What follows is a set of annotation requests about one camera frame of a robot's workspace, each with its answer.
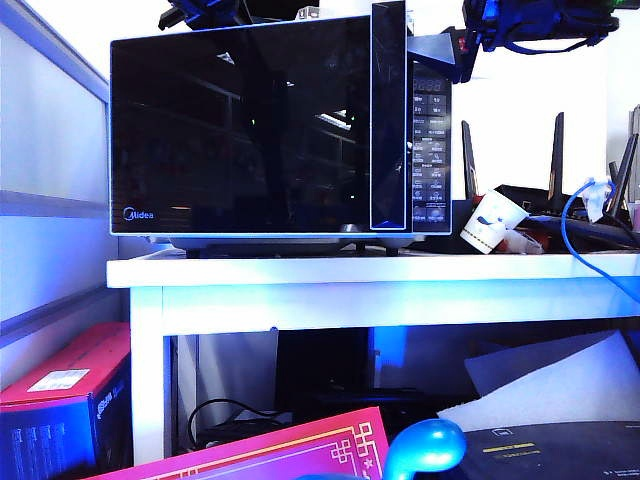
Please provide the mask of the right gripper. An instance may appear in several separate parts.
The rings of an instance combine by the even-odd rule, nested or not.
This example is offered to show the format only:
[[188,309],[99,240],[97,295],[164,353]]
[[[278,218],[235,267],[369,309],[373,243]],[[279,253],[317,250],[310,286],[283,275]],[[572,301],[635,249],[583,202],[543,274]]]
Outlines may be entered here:
[[409,36],[409,57],[452,83],[470,80],[476,48],[491,52],[518,41],[548,39],[555,26],[554,1],[464,1],[466,29]]

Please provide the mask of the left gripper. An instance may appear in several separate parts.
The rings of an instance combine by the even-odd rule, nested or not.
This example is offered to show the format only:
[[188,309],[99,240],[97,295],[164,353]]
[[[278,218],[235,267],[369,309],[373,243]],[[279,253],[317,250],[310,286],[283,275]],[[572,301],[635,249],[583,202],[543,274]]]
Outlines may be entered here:
[[189,4],[173,4],[160,15],[158,28],[165,30],[181,22],[192,30],[199,30],[200,24],[235,24],[238,12],[238,1],[189,1]]

